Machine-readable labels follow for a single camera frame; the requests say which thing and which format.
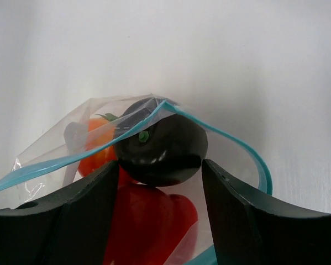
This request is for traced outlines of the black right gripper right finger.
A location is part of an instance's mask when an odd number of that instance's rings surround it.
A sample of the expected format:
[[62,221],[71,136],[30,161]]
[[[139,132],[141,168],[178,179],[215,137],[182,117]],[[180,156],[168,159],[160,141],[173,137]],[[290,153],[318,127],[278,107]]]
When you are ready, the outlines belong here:
[[267,195],[211,160],[202,180],[218,264],[331,264],[331,214]]

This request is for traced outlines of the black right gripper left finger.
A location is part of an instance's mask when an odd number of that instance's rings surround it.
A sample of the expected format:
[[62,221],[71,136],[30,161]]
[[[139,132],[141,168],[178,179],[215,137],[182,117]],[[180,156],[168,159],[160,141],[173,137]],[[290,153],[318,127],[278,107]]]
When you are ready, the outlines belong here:
[[102,264],[119,164],[16,209],[0,210],[0,264]]

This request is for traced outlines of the red fake pepper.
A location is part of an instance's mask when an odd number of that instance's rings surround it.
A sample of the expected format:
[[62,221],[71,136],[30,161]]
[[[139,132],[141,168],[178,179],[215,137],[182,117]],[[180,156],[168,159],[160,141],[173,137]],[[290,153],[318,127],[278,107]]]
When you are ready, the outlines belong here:
[[120,169],[104,264],[184,264],[195,251],[195,205],[139,184]]

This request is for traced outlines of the clear zip top bag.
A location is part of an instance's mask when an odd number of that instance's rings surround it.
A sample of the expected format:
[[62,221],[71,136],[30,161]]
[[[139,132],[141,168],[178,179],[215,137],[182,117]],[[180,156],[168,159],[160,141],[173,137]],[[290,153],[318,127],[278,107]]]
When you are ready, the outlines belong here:
[[[98,129],[103,131],[106,130],[106,126],[114,124],[113,140],[86,151],[88,121],[98,118],[98,114],[106,113],[114,114],[118,118]],[[140,132],[141,129],[150,127],[153,118],[165,118],[170,114],[189,118],[206,131],[208,150],[204,159],[214,160],[230,171],[242,167],[251,174],[249,183],[252,186],[266,194],[272,194],[270,171],[252,147],[199,120],[186,107],[170,99],[145,95],[90,99],[64,117],[19,155],[12,171],[0,180],[0,210],[16,209],[24,203],[44,197],[88,177],[111,162],[119,164],[118,159],[109,161],[85,177],[78,172],[82,159],[114,146],[120,140]],[[202,164],[196,174],[185,182],[154,188],[166,194],[184,195],[195,205],[198,213],[197,240],[193,256],[186,263],[214,264],[216,258],[203,188]]]

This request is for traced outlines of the yellow fake bell pepper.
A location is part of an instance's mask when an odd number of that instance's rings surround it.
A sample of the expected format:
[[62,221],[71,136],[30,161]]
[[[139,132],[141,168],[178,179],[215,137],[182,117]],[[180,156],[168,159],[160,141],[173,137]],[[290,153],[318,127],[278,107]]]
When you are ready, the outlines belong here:
[[[88,137],[85,150],[89,151],[99,146],[105,145],[113,140],[115,125],[106,126],[106,130],[99,130],[101,126],[116,120],[118,117],[111,113],[98,114],[98,118],[92,118],[88,121]],[[82,177],[89,175],[96,169],[103,166],[109,161],[116,160],[117,157],[114,152],[113,146],[110,146],[100,152],[82,159],[78,166],[78,172]]]

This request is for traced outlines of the black fake food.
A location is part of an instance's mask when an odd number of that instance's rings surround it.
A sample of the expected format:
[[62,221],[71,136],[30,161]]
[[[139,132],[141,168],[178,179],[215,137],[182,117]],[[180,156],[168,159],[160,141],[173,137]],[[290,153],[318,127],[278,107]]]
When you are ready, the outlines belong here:
[[196,174],[208,150],[206,131],[179,114],[155,117],[151,126],[114,144],[122,169],[153,187],[177,185]]

